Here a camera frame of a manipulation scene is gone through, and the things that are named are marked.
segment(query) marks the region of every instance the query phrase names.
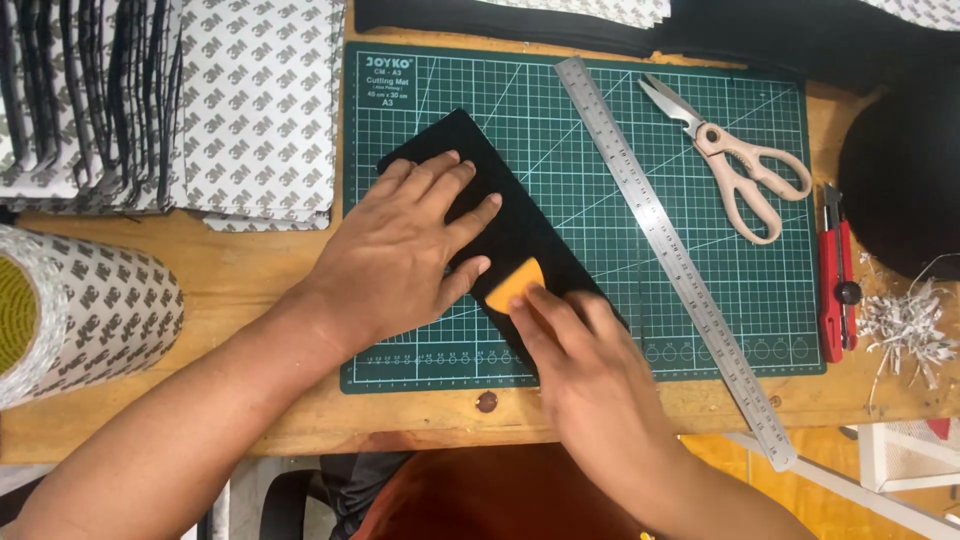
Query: orange shirt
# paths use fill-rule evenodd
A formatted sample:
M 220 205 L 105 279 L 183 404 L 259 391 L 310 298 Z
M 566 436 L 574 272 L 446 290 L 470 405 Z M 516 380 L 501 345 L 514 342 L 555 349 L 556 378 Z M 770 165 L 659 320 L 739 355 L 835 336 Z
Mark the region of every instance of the orange shirt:
M 637 539 L 640 525 L 559 444 L 420 452 L 371 506 L 354 540 Z

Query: green cutting mat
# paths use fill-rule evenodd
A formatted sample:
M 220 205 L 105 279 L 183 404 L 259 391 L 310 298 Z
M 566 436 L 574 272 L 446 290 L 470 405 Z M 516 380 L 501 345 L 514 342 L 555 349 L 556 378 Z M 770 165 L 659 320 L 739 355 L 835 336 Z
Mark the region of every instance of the green cutting mat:
M 382 156 L 463 108 L 626 318 L 657 379 L 718 379 L 553 70 L 561 60 L 348 43 L 344 211 L 363 198 Z M 809 163 L 803 89 L 754 71 L 586 63 L 756 373 L 823 373 L 812 197 L 787 202 L 762 188 L 783 232 L 768 246 L 750 243 L 727 220 L 716 181 L 681 124 L 663 115 L 636 80 L 647 70 L 734 136 Z M 777 161 L 764 163 L 795 178 Z M 765 235 L 754 215 L 741 214 Z M 433 324 L 371 347 L 341 371 L 346 393 L 536 384 L 469 296 Z

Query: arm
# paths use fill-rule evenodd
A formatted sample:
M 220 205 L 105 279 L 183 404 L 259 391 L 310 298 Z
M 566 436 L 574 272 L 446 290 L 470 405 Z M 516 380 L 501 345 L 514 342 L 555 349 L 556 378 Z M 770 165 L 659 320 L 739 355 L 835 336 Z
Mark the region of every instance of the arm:
M 203 515 L 237 461 L 310 386 L 373 343 L 435 320 L 490 266 L 450 257 L 499 210 L 444 215 L 474 168 L 398 160 L 316 266 L 265 315 L 98 430 L 36 489 L 10 538 L 170 538 Z
M 510 315 L 540 370 L 547 421 L 584 473 L 643 525 L 683 540 L 813 538 L 674 436 L 653 373 L 606 300 L 575 293 L 565 302 L 535 286 L 512 300 Z

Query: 3m tape roll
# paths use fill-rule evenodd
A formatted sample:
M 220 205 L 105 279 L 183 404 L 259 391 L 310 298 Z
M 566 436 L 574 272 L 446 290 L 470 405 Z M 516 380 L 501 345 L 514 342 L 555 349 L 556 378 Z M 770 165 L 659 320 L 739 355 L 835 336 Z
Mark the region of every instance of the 3m tape roll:
M 0 408 L 143 371 L 182 323 L 156 258 L 0 225 Z

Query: wooden table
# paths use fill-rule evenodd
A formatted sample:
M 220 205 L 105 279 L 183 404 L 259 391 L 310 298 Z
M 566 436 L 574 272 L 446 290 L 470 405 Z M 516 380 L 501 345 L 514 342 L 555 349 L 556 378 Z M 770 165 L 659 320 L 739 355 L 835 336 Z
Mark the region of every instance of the wooden table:
M 624 59 L 564 47 L 381 29 L 358 36 L 348 14 L 347 38 L 416 45 Z M 713 64 L 656 55 L 648 61 Z M 811 84 L 807 88 L 812 173 L 818 184 L 836 176 L 843 136 L 864 102 L 849 93 Z M 341 221 L 335 205 L 330 230 L 317 233 L 213 233 L 182 211 L 127 218 L 24 216 L 19 225 L 130 246 L 156 255 L 177 275 L 186 296 L 186 321 L 177 345 L 149 372 L 4 411 L 0 418 L 0 463 L 59 461 L 126 404 L 194 358 L 216 347 L 250 322 L 304 276 Z M 857 276 L 869 274 L 854 254 Z M 906 285 L 871 280 L 867 291 Z M 957 309 L 953 301 L 953 314 Z M 960 335 L 957 317 L 945 321 Z M 879 363 L 865 343 L 842 363 L 816 377 L 764 378 L 762 385 L 789 428 L 859 424 L 960 414 L 960 363 L 941 370 L 940 389 L 908 377 L 880 381 L 871 416 L 866 410 Z M 339 375 L 320 382 L 252 448 L 253 454 L 322 454 L 426 449 L 556 440 L 540 413 L 537 388 L 498 388 L 490 413 L 475 406 L 483 390 L 443 390 L 347 396 Z M 666 382 L 660 398 L 681 433 L 745 430 L 746 425 L 720 380 Z

